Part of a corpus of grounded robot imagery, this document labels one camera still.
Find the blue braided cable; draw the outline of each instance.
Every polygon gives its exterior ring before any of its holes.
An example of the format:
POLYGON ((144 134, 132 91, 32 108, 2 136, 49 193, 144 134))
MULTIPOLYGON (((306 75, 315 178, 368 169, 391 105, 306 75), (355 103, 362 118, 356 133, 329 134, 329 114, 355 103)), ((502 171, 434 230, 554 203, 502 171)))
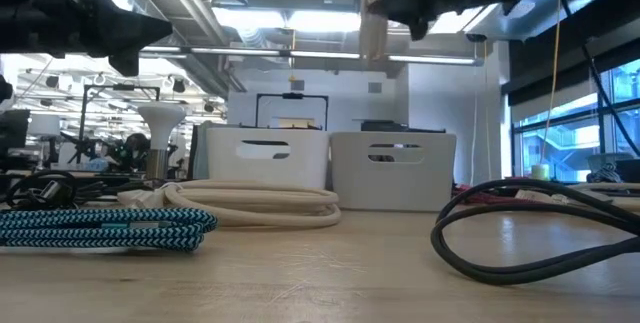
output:
POLYGON ((190 252, 217 223, 212 214, 191 208, 2 211, 0 246, 150 247, 190 252), (158 222, 159 226, 130 226, 138 222, 158 222))

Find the white plastic box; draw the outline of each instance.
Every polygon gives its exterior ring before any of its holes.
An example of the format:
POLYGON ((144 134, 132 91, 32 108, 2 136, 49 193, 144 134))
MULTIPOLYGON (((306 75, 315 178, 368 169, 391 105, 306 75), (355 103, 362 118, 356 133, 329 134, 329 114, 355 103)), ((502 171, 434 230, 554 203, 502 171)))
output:
POLYGON ((316 130, 207 130, 209 178, 324 189, 329 133, 316 130))
POLYGON ((440 211, 451 200, 456 137, 360 132, 331 137, 333 189, 340 207, 440 211))

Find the workbench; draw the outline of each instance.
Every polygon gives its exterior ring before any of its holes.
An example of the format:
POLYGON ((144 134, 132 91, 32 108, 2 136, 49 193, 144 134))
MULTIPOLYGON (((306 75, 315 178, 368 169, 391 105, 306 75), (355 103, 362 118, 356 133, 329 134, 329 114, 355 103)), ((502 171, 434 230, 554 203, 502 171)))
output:
MULTIPOLYGON (((431 249, 435 215, 344 212, 316 230, 222 229, 193 254, 2 253, 2 323, 633 322, 640 259, 614 258, 547 281, 471 281, 431 249)), ((452 249, 516 264, 628 237, 554 214, 474 217, 452 249)))

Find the white lamp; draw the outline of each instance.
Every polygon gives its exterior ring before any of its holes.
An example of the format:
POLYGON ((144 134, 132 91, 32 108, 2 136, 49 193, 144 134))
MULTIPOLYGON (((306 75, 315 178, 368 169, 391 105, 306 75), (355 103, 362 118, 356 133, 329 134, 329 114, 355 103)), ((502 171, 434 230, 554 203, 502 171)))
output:
POLYGON ((187 116, 185 111, 171 103, 144 103, 138 113, 151 131, 151 151, 147 161, 147 179, 167 177, 167 145, 171 131, 187 116))

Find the glass window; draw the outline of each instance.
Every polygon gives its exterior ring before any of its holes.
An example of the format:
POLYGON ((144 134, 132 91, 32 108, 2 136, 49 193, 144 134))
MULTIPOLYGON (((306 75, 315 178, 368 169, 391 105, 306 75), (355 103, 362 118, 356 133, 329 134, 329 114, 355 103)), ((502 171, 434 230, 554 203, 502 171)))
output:
MULTIPOLYGON (((584 182, 589 170, 588 157, 600 153, 597 118, 584 119, 549 128, 542 164, 550 166, 552 178, 561 182, 584 182)), ((521 140, 522 173, 531 175, 531 167, 540 164, 545 129, 523 132, 521 140)))
POLYGON ((614 103, 640 98, 638 73, 640 73, 640 59, 611 70, 614 103))
MULTIPOLYGON (((640 146, 640 109, 618 112, 618 115, 620 115, 620 120, 622 120, 622 124, 627 129, 627 132, 631 136, 633 142, 636 146, 640 146)), ((615 147, 616 153, 631 153, 633 156, 633 150, 629 146, 629 143, 627 143, 627 140, 624 139, 624 136, 617 126, 615 133, 615 147)))
MULTIPOLYGON (((573 102, 555 107, 551 110, 551 119, 566 117, 574 113, 580 113, 589 110, 595 110, 598 108, 598 93, 592 93, 588 96, 578 98, 573 102)), ((540 114, 536 114, 532 117, 520 121, 519 127, 524 127, 529 124, 540 123, 547 120, 548 111, 544 111, 540 114)))

